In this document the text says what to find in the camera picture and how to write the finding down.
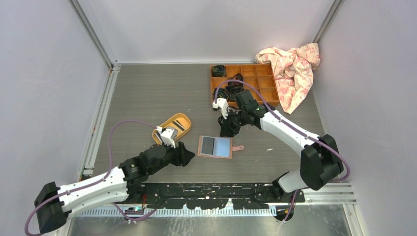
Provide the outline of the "brown leather card holder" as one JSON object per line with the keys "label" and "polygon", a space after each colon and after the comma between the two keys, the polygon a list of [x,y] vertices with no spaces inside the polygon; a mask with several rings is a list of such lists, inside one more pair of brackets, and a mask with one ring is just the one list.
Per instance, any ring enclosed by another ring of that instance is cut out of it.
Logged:
{"label": "brown leather card holder", "polygon": [[221,158],[221,159],[231,159],[233,156],[233,152],[241,151],[244,149],[244,146],[234,146],[233,139],[229,137],[214,137],[215,138],[215,146],[213,155],[202,155],[200,153],[201,150],[201,142],[202,137],[199,137],[199,144],[198,144],[198,151],[197,156],[199,157],[209,157],[209,158]]}

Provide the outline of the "black card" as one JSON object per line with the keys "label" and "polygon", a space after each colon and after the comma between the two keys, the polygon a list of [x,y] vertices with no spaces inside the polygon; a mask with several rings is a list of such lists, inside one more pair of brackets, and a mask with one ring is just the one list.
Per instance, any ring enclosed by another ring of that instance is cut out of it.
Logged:
{"label": "black card", "polygon": [[215,138],[214,137],[203,136],[202,137],[202,142],[201,142],[200,153],[202,155],[213,155],[214,146],[215,146]]}

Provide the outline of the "yellow oval card tray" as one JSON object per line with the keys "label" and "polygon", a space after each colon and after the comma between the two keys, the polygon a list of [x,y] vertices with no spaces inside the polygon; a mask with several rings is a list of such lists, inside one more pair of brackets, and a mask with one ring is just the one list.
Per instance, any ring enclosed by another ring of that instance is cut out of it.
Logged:
{"label": "yellow oval card tray", "polygon": [[[174,120],[177,120],[178,122],[180,122],[185,130],[181,131],[179,130],[172,122]],[[161,136],[160,136],[160,131],[162,128],[166,128],[166,127],[173,127],[175,128],[178,132],[177,132],[177,136],[175,137],[175,142],[177,143],[178,140],[180,138],[182,138],[185,134],[187,134],[189,132],[189,130],[191,129],[191,120],[183,113],[177,113],[175,115],[173,115],[172,117],[170,117],[169,119],[167,119],[164,123],[162,123],[161,125],[157,126],[157,128],[155,130],[153,130],[152,132],[152,138],[154,139],[154,141],[161,145],[162,140],[161,140]]]}

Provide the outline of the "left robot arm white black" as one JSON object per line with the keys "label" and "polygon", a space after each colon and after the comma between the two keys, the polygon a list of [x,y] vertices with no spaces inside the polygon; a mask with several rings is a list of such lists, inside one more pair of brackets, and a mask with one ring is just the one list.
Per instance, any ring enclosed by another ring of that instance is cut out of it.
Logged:
{"label": "left robot arm white black", "polygon": [[170,164],[185,167],[194,156],[183,142],[175,147],[153,145],[101,175],[62,186],[47,183],[34,200],[39,232],[55,231],[68,219],[102,205],[137,203],[144,195],[141,184],[149,176]]}

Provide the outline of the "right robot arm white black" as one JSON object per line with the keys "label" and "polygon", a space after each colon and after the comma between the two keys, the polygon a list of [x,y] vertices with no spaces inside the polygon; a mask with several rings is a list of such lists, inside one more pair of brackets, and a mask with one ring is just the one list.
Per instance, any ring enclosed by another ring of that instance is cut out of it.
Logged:
{"label": "right robot arm white black", "polygon": [[221,137],[234,137],[242,126],[252,125],[277,137],[300,157],[298,170],[286,172],[272,182],[274,198],[279,202],[287,201],[295,190],[319,190],[344,172],[332,136],[319,136],[300,128],[268,103],[259,104],[247,90],[238,93],[235,101],[237,112],[230,111],[225,98],[212,103],[212,108],[221,112],[218,118]]}

